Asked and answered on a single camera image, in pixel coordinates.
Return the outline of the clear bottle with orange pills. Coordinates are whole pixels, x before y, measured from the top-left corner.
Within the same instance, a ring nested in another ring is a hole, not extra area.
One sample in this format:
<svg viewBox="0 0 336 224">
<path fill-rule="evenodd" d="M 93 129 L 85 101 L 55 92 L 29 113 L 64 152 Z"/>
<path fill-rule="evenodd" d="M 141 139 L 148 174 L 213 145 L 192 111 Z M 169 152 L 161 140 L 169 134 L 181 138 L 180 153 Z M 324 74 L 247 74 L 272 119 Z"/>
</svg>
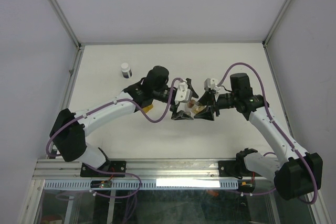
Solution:
<svg viewBox="0 0 336 224">
<path fill-rule="evenodd" d="M 185 105 L 185 113 L 190 116 L 194 116 L 200 113 L 202 110 L 205 109 L 205 106 L 201 105 L 196 100 L 192 99 L 189 103 Z"/>
</svg>

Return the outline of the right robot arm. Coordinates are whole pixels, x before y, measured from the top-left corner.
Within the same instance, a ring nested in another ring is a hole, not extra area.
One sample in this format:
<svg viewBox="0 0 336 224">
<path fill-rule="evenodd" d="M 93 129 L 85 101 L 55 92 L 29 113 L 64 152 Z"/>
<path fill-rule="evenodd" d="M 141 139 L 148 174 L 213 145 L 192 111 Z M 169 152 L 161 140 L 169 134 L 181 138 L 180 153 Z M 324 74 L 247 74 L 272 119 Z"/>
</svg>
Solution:
<svg viewBox="0 0 336 224">
<path fill-rule="evenodd" d="M 212 121 L 220 115 L 221 110 L 236 109 L 261 133 L 277 159 L 263 156 L 253 148 L 245 148 L 236 154 L 234 164 L 226 167 L 225 172 L 238 179 L 254 172 L 271 181 L 285 200 L 308 193 L 316 194 L 322 180 L 323 161 L 320 155 L 310 154 L 286 135 L 272 115 L 265 97 L 253 93 L 246 73 L 231 75 L 230 85 L 230 91 L 220 94 L 218 81 L 206 79 L 205 93 L 198 101 L 204 109 L 195 118 Z"/>
</svg>

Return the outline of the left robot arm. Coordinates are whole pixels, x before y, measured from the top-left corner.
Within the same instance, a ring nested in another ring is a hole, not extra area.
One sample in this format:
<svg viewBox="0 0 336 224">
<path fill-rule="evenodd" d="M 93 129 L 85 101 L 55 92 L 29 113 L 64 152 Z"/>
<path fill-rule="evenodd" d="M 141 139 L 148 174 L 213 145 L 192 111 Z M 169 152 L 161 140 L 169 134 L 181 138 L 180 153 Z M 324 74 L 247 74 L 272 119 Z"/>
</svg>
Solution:
<svg viewBox="0 0 336 224">
<path fill-rule="evenodd" d="M 193 98 L 198 98 L 198 94 L 190 78 L 175 78 L 169 82 L 169 71 L 155 66 L 140 81 L 124 88 L 105 104 L 77 112 L 68 108 L 61 110 L 50 131 L 46 153 L 52 157 L 50 145 L 54 145 L 65 162 L 79 161 L 99 176 L 120 176 L 105 152 L 87 143 L 87 136 L 111 121 L 135 112 L 141 112 L 151 123 L 161 122 L 169 111 L 174 120 L 188 119 L 189 115 L 178 107 Z"/>
</svg>

